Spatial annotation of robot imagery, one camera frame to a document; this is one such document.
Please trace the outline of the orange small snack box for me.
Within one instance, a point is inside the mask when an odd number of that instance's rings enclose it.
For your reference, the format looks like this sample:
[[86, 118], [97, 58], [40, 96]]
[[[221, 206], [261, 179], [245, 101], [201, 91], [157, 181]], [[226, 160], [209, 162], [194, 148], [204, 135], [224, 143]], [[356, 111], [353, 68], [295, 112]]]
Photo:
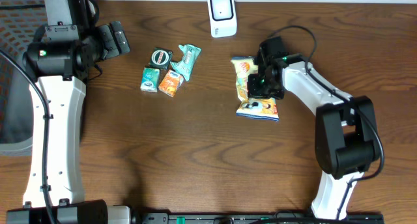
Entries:
[[183, 81], [184, 78], [182, 75], [176, 73], [175, 71], [169, 70], [159, 84], [158, 89], [168, 96], [174, 97]]

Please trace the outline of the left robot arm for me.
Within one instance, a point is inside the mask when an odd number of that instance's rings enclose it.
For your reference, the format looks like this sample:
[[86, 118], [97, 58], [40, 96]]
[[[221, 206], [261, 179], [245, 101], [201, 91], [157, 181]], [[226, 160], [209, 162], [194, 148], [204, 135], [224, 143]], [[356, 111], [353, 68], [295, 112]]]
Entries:
[[32, 156], [23, 206], [7, 212], [7, 223], [135, 223], [128, 206], [86, 201], [79, 168], [89, 70], [130, 51], [122, 25], [98, 25], [94, 0], [44, 6], [47, 41], [31, 42], [16, 65], [33, 103]]

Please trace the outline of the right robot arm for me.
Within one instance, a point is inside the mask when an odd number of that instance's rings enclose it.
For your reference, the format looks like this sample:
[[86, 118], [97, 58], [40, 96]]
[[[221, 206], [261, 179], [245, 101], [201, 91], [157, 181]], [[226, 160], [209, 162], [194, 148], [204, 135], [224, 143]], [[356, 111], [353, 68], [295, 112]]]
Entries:
[[250, 98], [293, 93], [315, 116], [315, 157], [322, 169], [310, 209], [318, 219], [345, 221], [357, 183], [379, 175], [384, 149], [372, 101], [355, 98], [327, 81], [301, 53], [288, 54], [280, 37], [259, 45], [258, 71], [248, 77]]

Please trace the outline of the dark green round-label packet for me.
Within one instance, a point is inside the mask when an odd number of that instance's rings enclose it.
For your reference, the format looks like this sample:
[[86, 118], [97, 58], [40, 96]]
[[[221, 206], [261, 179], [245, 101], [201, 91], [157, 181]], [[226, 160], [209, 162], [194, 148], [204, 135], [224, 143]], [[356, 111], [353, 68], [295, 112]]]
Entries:
[[172, 56], [173, 52], [171, 50], [155, 47], [152, 51], [149, 66], [160, 70], [168, 70]]

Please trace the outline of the teal white small box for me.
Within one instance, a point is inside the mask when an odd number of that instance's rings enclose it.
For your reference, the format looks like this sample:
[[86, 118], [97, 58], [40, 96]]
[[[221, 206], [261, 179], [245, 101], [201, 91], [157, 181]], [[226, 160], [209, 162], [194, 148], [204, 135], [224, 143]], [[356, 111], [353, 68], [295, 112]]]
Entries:
[[144, 68], [140, 89], [145, 92], [157, 92], [159, 77], [159, 69]]

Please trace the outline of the teal snack packet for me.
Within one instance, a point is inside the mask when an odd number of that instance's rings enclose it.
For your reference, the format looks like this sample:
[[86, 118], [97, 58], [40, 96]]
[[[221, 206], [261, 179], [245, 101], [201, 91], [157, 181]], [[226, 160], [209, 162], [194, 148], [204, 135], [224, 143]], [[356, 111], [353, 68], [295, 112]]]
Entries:
[[183, 57], [179, 62], [171, 62], [171, 66], [174, 71], [182, 75], [186, 81], [189, 81], [194, 64], [202, 49], [192, 44], [179, 44], [179, 49], [183, 53]]

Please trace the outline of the yellow wet wipes pack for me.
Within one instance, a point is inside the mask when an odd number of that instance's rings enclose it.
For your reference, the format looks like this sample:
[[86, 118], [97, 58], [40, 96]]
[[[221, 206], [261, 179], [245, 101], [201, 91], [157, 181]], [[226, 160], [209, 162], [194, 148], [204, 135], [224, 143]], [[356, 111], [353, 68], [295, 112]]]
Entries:
[[256, 99], [248, 96], [249, 75], [258, 73], [258, 66], [254, 63], [254, 58], [233, 57], [231, 63], [237, 75], [235, 85], [238, 99], [241, 101], [236, 115], [251, 119], [279, 121], [275, 99]]

